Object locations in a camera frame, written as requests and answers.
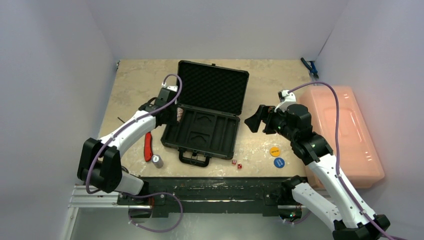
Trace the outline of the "purple poker chip stack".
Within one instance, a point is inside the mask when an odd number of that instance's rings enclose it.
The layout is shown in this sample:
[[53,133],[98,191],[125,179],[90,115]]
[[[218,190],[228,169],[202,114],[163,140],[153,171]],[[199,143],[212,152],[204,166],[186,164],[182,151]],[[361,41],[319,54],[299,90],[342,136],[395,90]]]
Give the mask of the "purple poker chip stack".
[[151,157],[151,162],[158,169],[160,169],[160,168],[162,168],[164,166],[164,162],[163,162],[161,156],[160,155],[157,155],[157,154],[154,154]]

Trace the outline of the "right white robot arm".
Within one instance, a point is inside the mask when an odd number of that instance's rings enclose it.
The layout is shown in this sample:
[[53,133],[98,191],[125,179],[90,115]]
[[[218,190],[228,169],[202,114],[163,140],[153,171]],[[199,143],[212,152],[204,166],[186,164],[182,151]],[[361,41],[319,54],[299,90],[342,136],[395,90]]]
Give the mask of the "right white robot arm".
[[304,205],[325,223],[335,240],[390,237],[386,232],[390,221],[384,214],[376,214],[349,182],[326,139],[313,131],[306,106],[292,104],[282,111],[260,105],[244,122],[253,133],[265,123],[265,134],[279,134],[289,140],[294,154],[319,178],[331,197],[327,200],[296,175],[282,183],[280,196],[284,202]]

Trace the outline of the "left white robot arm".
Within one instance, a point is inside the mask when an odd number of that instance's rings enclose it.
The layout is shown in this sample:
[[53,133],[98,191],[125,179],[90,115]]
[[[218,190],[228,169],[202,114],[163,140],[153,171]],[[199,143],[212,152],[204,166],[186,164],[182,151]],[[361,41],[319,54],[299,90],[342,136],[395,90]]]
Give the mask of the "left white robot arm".
[[147,102],[140,106],[112,133],[101,139],[89,138],[83,143],[77,177],[85,182],[87,193],[124,192],[138,205],[148,201],[147,183],[125,172],[121,158],[133,144],[156,127],[177,122],[176,100],[180,92],[177,86],[162,87],[153,104]]

